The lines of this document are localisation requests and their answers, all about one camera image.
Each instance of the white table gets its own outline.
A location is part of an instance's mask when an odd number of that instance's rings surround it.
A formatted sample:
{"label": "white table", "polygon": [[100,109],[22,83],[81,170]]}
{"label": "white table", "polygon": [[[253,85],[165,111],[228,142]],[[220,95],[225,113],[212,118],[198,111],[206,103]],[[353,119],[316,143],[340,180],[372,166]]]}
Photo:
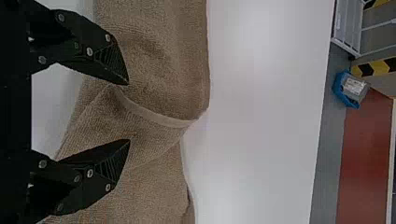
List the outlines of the white table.
{"label": "white table", "polygon": [[[92,1],[47,0],[92,16]],[[209,0],[212,101],[187,133],[198,223],[306,224],[317,160],[333,0]],[[81,83],[34,76],[33,146],[59,148]]]}

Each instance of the hazard stripe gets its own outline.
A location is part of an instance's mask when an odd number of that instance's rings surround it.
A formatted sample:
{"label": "hazard stripe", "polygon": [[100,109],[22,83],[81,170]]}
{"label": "hazard stripe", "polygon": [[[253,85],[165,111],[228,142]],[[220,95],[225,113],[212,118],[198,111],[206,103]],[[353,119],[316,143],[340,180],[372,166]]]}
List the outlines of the hazard stripe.
{"label": "hazard stripe", "polygon": [[373,0],[369,3],[367,3],[366,5],[364,5],[364,10],[369,9],[369,8],[373,8],[373,7],[379,7],[381,5],[386,4],[387,2],[389,2],[390,0]]}
{"label": "hazard stripe", "polygon": [[390,72],[396,72],[396,57],[384,60],[384,62],[389,66]]}
{"label": "hazard stripe", "polygon": [[351,67],[351,73],[355,77],[386,76],[392,72],[396,72],[396,57],[357,64]]}

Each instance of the screw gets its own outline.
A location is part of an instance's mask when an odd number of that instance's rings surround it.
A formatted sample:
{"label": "screw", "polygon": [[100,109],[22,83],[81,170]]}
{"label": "screw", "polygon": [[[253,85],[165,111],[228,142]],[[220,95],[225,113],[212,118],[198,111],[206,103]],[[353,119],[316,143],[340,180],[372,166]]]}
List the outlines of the screw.
{"label": "screw", "polygon": [[75,183],[78,183],[80,179],[81,179],[81,176],[76,175],[76,177],[75,177],[75,179],[74,179]]}
{"label": "screw", "polygon": [[61,212],[62,210],[64,210],[64,204],[60,203],[58,204],[58,207],[56,207],[56,211]]}
{"label": "screw", "polygon": [[106,41],[110,42],[111,41],[111,36],[110,35],[106,35]]}
{"label": "screw", "polygon": [[58,15],[58,20],[59,21],[64,21],[64,14],[59,14]]}
{"label": "screw", "polygon": [[47,63],[47,58],[44,56],[39,56],[38,57],[38,62],[41,64],[46,64]]}
{"label": "screw", "polygon": [[106,192],[109,192],[111,190],[111,185],[110,184],[107,184],[106,185]]}
{"label": "screw", "polygon": [[44,168],[46,168],[47,167],[47,161],[40,161],[39,163],[38,163],[38,168],[40,168],[40,169],[44,169]]}
{"label": "screw", "polygon": [[89,171],[87,172],[87,177],[88,177],[88,178],[93,177],[93,169],[91,169],[91,170],[89,170]]}
{"label": "screw", "polygon": [[93,55],[93,50],[91,48],[87,48],[87,55],[90,57]]}

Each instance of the burlap sack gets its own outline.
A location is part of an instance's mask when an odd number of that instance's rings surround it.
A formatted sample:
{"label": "burlap sack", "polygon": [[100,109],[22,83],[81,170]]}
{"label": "burlap sack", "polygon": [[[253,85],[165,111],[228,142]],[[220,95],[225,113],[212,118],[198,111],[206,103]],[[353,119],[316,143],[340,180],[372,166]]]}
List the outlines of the burlap sack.
{"label": "burlap sack", "polygon": [[131,153],[117,187],[45,223],[194,223],[179,140],[207,109],[206,0],[96,0],[119,41],[130,86],[87,77],[57,160],[121,138]]}

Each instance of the red floor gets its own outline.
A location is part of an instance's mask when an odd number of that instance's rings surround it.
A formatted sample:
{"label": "red floor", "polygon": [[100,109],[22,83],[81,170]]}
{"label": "red floor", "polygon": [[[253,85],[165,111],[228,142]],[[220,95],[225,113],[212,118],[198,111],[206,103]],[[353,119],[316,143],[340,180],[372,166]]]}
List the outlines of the red floor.
{"label": "red floor", "polygon": [[393,102],[369,91],[346,112],[337,224],[385,224]]}

